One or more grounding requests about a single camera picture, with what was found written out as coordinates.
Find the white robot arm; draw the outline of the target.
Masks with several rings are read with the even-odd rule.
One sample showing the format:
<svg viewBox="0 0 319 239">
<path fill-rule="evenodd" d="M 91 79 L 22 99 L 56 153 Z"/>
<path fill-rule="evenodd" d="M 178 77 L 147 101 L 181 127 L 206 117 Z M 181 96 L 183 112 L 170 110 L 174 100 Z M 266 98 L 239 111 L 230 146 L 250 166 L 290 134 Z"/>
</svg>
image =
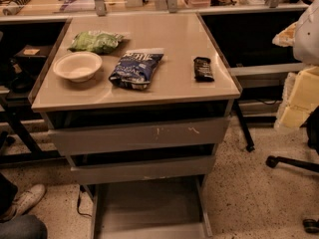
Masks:
<svg viewBox="0 0 319 239">
<path fill-rule="evenodd" d="M 319 0 L 314 0 L 272 43 L 292 47 L 294 58 L 306 65 L 299 73 L 288 74 L 276 115 L 276 130 L 290 132 L 300 128 L 319 107 Z"/>
</svg>

